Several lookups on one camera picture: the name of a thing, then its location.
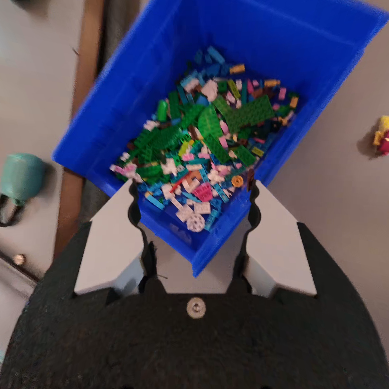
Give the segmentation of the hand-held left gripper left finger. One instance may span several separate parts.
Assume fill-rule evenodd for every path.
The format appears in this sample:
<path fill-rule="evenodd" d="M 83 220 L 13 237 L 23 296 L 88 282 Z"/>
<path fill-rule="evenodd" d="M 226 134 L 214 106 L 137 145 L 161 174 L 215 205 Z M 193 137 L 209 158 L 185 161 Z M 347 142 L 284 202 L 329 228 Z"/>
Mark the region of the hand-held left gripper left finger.
<path fill-rule="evenodd" d="M 154 246 L 139 226 L 137 182 L 129 179 L 91 219 L 77 295 L 112 288 L 119 296 L 143 293 L 156 275 Z"/>

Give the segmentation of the blue plastic bin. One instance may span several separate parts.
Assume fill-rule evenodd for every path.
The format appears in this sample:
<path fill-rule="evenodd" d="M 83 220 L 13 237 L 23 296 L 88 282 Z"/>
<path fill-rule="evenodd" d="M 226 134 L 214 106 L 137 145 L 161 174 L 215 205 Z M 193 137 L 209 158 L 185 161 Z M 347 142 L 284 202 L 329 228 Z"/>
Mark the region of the blue plastic bin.
<path fill-rule="evenodd" d="M 281 80 L 301 98 L 255 178 L 267 186 L 388 21 L 359 1 L 150 1 L 137 17 L 52 154 L 113 196 L 109 165 L 199 49 L 212 45 L 250 76 Z"/>

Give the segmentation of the yellow and red lego figure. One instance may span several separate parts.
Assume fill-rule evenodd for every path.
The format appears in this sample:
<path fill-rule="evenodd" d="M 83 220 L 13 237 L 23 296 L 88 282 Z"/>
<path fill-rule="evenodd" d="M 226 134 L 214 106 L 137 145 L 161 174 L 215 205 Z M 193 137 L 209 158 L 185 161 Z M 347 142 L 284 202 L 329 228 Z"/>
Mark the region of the yellow and red lego figure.
<path fill-rule="evenodd" d="M 378 123 L 372 143 L 380 156 L 389 155 L 389 116 L 383 115 Z"/>

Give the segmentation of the pile of lego pieces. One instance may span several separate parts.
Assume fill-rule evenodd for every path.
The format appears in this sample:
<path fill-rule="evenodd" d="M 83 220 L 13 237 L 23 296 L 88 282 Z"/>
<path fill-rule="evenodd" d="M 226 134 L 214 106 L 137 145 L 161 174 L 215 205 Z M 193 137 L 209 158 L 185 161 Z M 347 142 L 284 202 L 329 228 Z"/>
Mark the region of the pile of lego pieces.
<path fill-rule="evenodd" d="M 198 50 L 151 120 L 110 165 L 119 180 L 137 182 L 160 211 L 169 205 L 192 233 L 211 231 L 247 171 L 265 158 L 296 116 L 300 96 L 279 79 L 244 78 L 243 63 L 221 51 Z"/>

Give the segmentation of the teal mug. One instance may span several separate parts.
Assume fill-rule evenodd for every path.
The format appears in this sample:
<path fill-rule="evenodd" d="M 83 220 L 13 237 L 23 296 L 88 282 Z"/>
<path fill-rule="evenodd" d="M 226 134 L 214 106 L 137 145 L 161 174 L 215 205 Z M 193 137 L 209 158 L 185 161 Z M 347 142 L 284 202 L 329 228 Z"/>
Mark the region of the teal mug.
<path fill-rule="evenodd" d="M 33 154 L 9 154 L 1 174 L 1 195 L 24 207 L 41 190 L 45 170 L 44 161 Z"/>

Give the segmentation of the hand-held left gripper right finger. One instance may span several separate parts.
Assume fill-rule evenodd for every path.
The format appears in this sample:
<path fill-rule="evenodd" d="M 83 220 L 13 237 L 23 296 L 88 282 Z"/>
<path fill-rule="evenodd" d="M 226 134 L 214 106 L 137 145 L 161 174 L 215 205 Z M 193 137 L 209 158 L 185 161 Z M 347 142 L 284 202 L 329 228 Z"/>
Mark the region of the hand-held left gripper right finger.
<path fill-rule="evenodd" d="M 233 278 L 250 294 L 271 298 L 279 289 L 317 295 L 295 217 L 259 181 L 250 188 L 250 228 L 236 257 Z"/>

